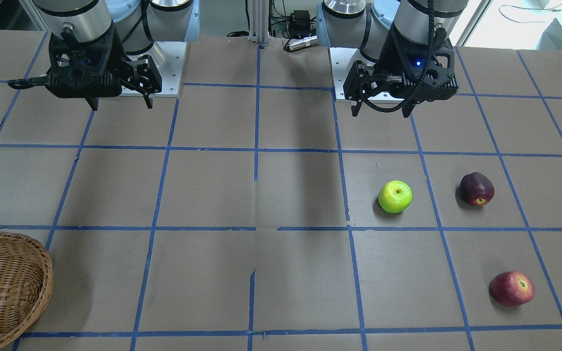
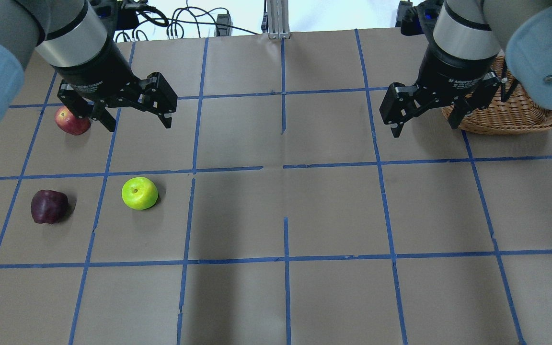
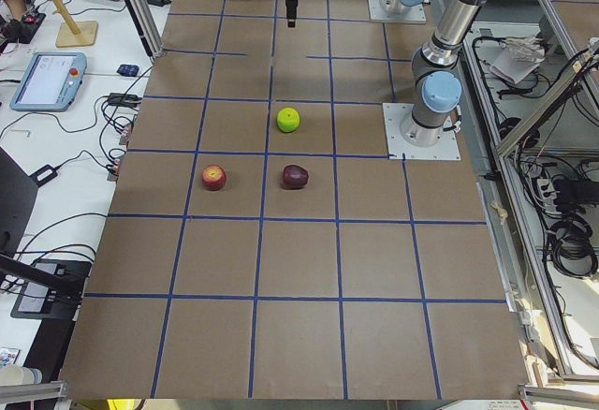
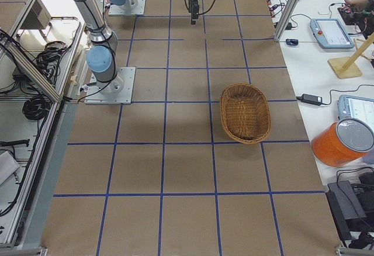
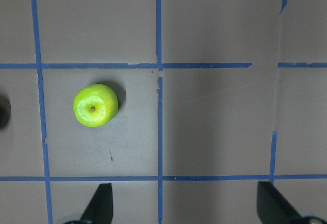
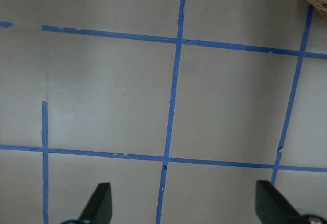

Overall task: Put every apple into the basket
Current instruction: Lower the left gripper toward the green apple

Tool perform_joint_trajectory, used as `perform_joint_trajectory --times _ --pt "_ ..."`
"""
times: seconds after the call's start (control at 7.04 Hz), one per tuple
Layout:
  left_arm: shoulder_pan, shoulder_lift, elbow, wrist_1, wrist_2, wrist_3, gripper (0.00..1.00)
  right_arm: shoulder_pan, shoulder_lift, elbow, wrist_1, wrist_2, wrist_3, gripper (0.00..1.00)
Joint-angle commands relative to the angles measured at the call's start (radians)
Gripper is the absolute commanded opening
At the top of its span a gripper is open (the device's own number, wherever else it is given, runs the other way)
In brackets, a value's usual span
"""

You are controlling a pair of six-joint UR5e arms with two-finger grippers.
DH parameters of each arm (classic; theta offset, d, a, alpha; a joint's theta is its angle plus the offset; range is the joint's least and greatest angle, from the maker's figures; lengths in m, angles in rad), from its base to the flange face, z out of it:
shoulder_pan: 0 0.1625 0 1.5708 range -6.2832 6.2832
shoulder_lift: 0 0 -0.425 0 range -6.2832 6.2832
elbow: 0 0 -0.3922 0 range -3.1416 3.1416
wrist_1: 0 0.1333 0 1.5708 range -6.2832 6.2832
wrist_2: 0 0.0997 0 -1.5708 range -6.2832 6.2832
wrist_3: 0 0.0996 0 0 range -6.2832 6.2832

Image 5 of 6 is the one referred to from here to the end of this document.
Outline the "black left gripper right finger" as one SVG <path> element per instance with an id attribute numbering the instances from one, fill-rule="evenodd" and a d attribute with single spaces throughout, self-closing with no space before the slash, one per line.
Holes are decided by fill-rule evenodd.
<path id="1" fill-rule="evenodd" d="M 261 223 L 294 223 L 302 219 L 274 185 L 267 181 L 258 182 L 256 212 Z"/>

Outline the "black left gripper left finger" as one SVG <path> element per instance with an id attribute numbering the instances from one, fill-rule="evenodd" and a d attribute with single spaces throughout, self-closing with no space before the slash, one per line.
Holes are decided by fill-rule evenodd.
<path id="1" fill-rule="evenodd" d="M 82 223 L 110 224 L 113 220 L 112 184 L 99 184 L 80 218 Z"/>

